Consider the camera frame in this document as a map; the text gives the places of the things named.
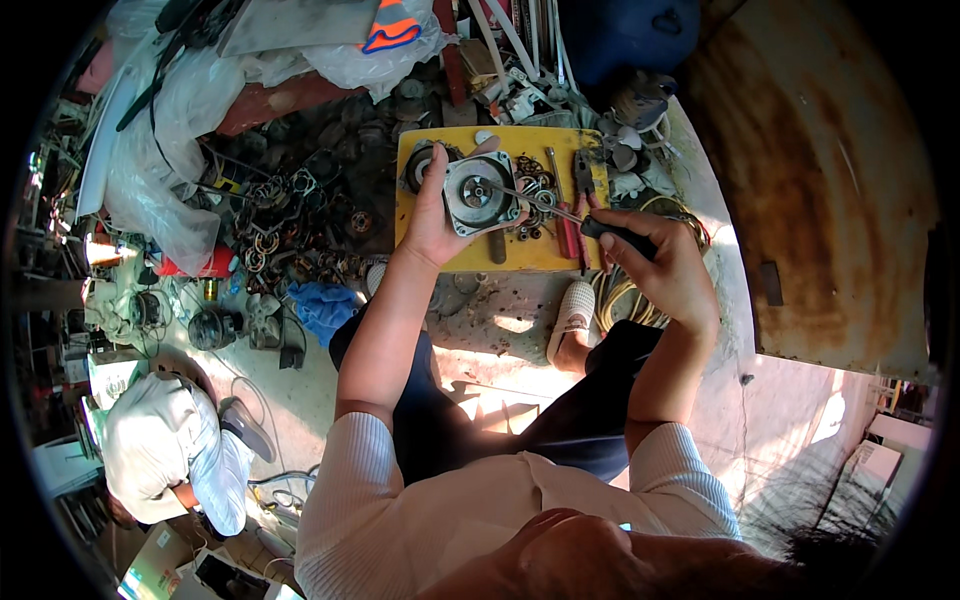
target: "shoe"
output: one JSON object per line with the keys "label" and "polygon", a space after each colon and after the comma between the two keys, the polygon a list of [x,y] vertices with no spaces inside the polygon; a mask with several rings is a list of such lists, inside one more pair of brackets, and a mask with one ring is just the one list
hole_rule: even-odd
{"label": "shoe", "polygon": [[590,322],[593,320],[593,309],[596,306],[596,297],[593,287],[585,281],[574,281],[566,288],[564,301],[560,303],[560,314],[557,315],[557,324],[553,326],[550,343],[546,346],[546,359],[553,365],[557,348],[564,339],[564,334],[571,331],[590,331]]}
{"label": "shoe", "polygon": [[383,280],[383,274],[386,272],[387,263],[385,262],[373,263],[367,270],[367,291],[370,292],[371,298],[376,294],[376,288],[380,287],[380,281]]}
{"label": "shoe", "polygon": [[221,426],[240,438],[249,449],[268,463],[276,460],[276,448],[263,427],[256,424],[239,399],[235,399],[220,418]]}

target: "black screwdriver handle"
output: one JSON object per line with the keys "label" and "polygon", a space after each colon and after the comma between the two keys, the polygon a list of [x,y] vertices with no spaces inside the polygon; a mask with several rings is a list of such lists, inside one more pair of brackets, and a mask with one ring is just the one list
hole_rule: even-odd
{"label": "black screwdriver handle", "polygon": [[647,260],[652,261],[654,256],[657,255],[657,247],[646,235],[634,233],[627,228],[618,228],[613,225],[600,223],[589,215],[587,215],[587,218],[584,219],[584,222],[580,225],[580,232],[586,237],[592,237],[594,239],[600,239],[602,233],[609,232],[623,238],[623,241],[636,248]]}

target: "rusty metal door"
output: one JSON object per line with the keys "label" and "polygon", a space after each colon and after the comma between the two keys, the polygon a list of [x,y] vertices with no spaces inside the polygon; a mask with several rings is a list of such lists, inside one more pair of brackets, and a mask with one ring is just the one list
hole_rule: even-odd
{"label": "rusty metal door", "polygon": [[837,1],[716,1],[682,74],[746,267],[758,352],[926,381],[930,166]]}

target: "yellow board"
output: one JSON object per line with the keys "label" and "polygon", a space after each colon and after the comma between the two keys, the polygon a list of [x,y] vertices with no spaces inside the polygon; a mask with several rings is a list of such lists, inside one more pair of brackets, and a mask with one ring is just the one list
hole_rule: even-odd
{"label": "yellow board", "polygon": [[[500,147],[516,162],[516,157],[527,155],[535,158],[550,171],[550,157],[546,155],[546,148],[552,146],[557,159],[557,169],[560,171],[560,186],[563,187],[564,200],[571,206],[576,201],[576,185],[573,182],[573,154],[581,148],[599,148],[600,132],[593,130],[565,130],[553,127],[444,127],[435,130],[414,130],[400,136],[397,151],[397,177],[407,164],[414,145],[422,139],[440,140],[456,146],[461,153],[468,155],[476,147],[474,136],[477,132],[486,130],[500,136]],[[607,167],[600,160],[601,153],[590,153],[594,160],[590,164],[593,173],[593,184],[596,188],[597,200],[604,207],[610,206],[610,194],[607,188]],[[396,242],[407,232],[410,223],[410,214],[413,211],[415,196],[405,190],[396,189]],[[547,225],[556,231],[560,218],[550,219]],[[466,250],[460,252],[450,262],[444,265],[448,272],[478,272],[478,271],[568,271],[580,268],[579,259],[567,259],[560,255],[560,246],[557,239],[551,237],[545,228],[540,229],[543,236],[539,240],[528,239],[520,242],[516,233],[507,233],[507,261],[502,265],[493,264],[487,246],[487,238],[481,235],[470,244]],[[600,251],[594,239],[587,238],[590,253],[590,266],[598,268]]]}

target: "blue container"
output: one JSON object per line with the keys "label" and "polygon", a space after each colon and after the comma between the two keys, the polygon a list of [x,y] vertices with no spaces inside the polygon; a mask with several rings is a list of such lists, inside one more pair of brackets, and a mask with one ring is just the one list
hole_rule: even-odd
{"label": "blue container", "polygon": [[560,0],[560,25],[578,84],[623,66],[669,73],[693,52],[698,0]]}

